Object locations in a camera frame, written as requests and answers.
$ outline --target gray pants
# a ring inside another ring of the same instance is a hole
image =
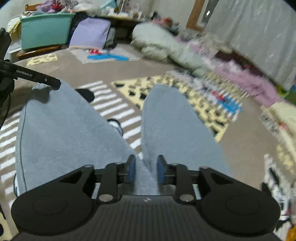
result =
[[[62,82],[59,90],[38,84],[24,106],[16,143],[16,170],[20,194],[92,164],[126,162],[136,155],[136,178],[120,193],[159,195],[157,156],[189,169],[212,167],[232,176],[222,149],[198,119],[186,98],[175,88],[156,85],[147,96],[141,126],[143,160],[128,143],[74,89]]]

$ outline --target teal storage bin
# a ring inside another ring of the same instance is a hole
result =
[[[65,44],[75,13],[49,13],[21,18],[22,49]]]

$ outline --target white cloth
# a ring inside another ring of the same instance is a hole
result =
[[[289,90],[296,75],[296,12],[279,0],[219,0],[206,28]]]

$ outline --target ridged black panel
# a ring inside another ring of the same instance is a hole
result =
[[[226,235],[208,226],[193,206],[171,196],[122,196],[101,205],[93,218],[67,234],[44,237],[25,232],[14,241],[279,241],[273,234],[255,238]]]

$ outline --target black cable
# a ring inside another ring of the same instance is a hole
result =
[[[4,119],[3,119],[3,121],[2,121],[2,123],[0,125],[0,130],[1,130],[1,128],[2,128],[2,126],[4,124],[4,122],[5,122],[6,118],[7,118],[7,115],[8,115],[9,109],[10,109],[10,102],[11,102],[11,96],[10,96],[10,94],[8,95],[8,98],[9,98],[9,100],[8,100],[8,108],[7,108],[6,114],[4,116]]]

